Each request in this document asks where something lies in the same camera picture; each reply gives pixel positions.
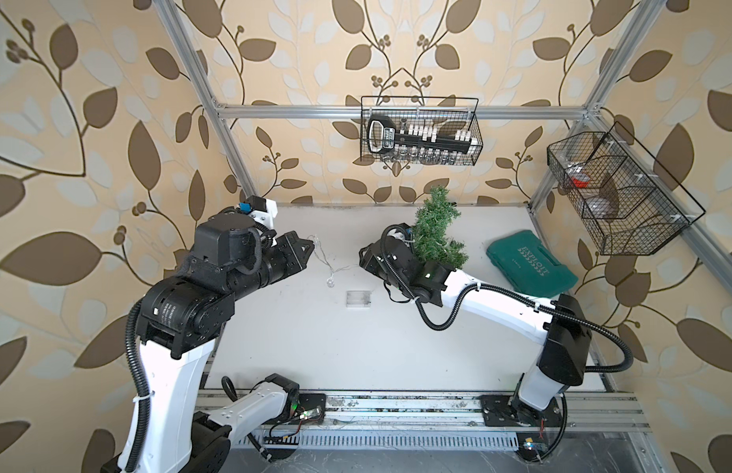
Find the small green christmas tree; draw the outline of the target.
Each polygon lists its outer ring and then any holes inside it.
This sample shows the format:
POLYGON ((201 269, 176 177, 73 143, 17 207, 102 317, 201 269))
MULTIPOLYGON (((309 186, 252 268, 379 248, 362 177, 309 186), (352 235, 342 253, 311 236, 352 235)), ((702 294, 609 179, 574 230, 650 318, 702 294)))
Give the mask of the small green christmas tree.
POLYGON ((417 210, 413 232, 415 255, 424 263, 435 261, 453 269, 461 269, 468 261, 466 246, 449 238, 449 227, 461 216, 456 204, 448 199, 444 187, 433 187, 429 197, 417 210))

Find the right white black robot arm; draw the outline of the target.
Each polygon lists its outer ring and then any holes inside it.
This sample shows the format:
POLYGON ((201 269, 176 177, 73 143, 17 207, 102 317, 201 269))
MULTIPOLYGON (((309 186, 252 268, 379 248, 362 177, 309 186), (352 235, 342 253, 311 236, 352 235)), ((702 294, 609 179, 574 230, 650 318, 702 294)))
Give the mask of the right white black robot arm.
POLYGON ((516 413, 541 413, 586 374, 615 374, 632 367, 632 350, 610 329, 588 321, 575 298, 536 298, 478 280, 437 261, 422 262, 413 248, 415 232, 391 225, 379 240, 359 251, 359 266, 395 288, 435 332, 449 329, 462 311, 512 329, 541 346, 538 358, 522 374, 509 405, 516 413), (613 365, 587 364, 594 335, 622 352, 613 365))

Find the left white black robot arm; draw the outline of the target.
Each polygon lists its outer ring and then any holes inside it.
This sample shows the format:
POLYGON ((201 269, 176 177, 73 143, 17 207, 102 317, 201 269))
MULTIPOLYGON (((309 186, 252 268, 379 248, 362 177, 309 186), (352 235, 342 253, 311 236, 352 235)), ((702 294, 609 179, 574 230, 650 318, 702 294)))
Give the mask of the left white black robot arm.
POLYGON ((127 315, 125 358, 136 389, 123 451, 104 472, 217 472, 234 443, 293 419, 299 385, 271 374, 229 406, 196 410, 200 381, 239 299, 306 269, 312 240, 278 235, 275 211, 230 207, 198 225, 180 268, 127 315))

